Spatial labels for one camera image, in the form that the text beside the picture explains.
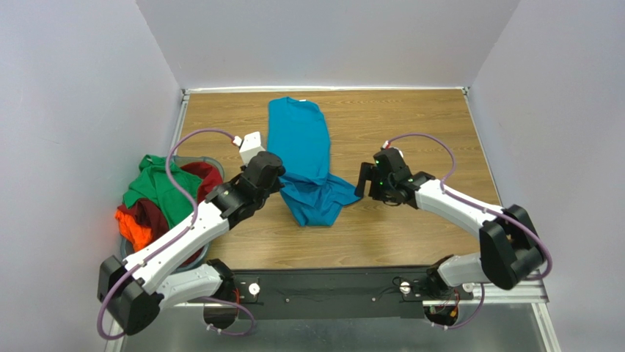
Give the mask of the blue t shirt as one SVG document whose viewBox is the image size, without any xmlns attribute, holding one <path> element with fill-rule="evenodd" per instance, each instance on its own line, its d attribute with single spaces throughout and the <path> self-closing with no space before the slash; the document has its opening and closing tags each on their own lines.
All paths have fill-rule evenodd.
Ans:
<svg viewBox="0 0 625 352">
<path fill-rule="evenodd" d="M 359 201 L 355 186 L 330 172 L 331 146 L 316 103 L 290 97 L 268 103 L 268 151 L 282 159 L 280 194 L 301 227 L 331 227 Z"/>
</svg>

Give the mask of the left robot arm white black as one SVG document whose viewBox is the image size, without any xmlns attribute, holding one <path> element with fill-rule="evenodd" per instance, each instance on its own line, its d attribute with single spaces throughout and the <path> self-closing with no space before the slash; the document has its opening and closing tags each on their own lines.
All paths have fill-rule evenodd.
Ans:
<svg viewBox="0 0 625 352">
<path fill-rule="evenodd" d="M 124 260 L 115 256 L 104 260 L 98 276 L 99 335 L 114 339 L 103 330 L 105 313 L 122 329 L 119 337 L 131 336 L 148 327 L 160 311 L 218 291 L 226 276 L 209 264 L 174 271 L 207 243 L 254 216 L 279 191 L 284 173 L 277 155 L 260 151 L 240 174 L 216 186 L 205 201 L 194 203 L 190 216 L 156 242 Z"/>
</svg>

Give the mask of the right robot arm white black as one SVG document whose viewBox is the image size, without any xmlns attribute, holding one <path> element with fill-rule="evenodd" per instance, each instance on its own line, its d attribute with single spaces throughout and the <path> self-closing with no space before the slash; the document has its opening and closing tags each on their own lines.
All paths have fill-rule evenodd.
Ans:
<svg viewBox="0 0 625 352">
<path fill-rule="evenodd" d="M 429 296 L 443 296 L 467 283 L 510 290 L 548 260 L 524 208 L 502 208 L 454 194 L 433 175 L 411 172 L 396 148 L 381 150 L 373 162 L 361 164 L 355 194 L 436 214 L 478 240 L 478 252 L 448 255 L 427 269 L 423 289 Z"/>
</svg>

